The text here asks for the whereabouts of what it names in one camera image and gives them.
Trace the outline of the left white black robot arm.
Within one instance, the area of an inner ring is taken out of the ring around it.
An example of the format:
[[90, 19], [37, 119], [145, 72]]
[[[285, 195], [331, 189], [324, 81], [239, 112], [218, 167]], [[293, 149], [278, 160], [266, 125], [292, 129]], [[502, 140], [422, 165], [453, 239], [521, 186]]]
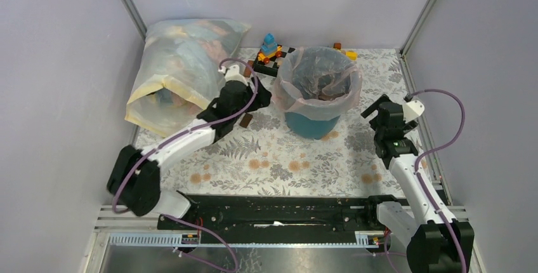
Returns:
[[197, 213], [189, 198], [181, 192], [162, 190], [161, 173], [222, 139], [241, 116], [269, 106], [271, 97], [257, 78], [228, 81], [186, 128], [142, 149], [123, 147], [107, 182], [113, 212], [130, 211], [135, 216], [158, 213], [171, 216], [181, 229], [193, 227]]

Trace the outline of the pink trash bag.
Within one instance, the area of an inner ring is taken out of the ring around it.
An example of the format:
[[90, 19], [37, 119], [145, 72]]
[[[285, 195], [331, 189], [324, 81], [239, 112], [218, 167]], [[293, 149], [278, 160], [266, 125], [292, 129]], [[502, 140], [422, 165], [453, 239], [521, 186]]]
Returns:
[[272, 102], [284, 113], [329, 121], [359, 106], [362, 81], [362, 70], [340, 51], [297, 48], [278, 69]]

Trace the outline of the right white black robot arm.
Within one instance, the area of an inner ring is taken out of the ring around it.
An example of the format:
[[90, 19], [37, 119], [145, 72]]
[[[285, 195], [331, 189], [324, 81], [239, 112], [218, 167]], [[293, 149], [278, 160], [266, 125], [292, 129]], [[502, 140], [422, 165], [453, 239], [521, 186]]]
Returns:
[[374, 131], [376, 155], [400, 184], [411, 208], [398, 201], [382, 201], [364, 212], [370, 229], [383, 226], [406, 247], [412, 272], [468, 272], [475, 233], [469, 222], [460, 222], [423, 175], [423, 155], [406, 134], [417, 126], [424, 104], [412, 95], [399, 104], [381, 95], [361, 116], [375, 113], [369, 124]]

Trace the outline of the teal plastic trash bin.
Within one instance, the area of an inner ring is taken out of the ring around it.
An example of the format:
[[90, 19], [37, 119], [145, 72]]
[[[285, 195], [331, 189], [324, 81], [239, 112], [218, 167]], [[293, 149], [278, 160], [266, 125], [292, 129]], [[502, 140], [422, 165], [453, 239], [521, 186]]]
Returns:
[[316, 121], [301, 114], [285, 112], [284, 119], [288, 128], [298, 136], [320, 140], [334, 129], [340, 117], [328, 121]]

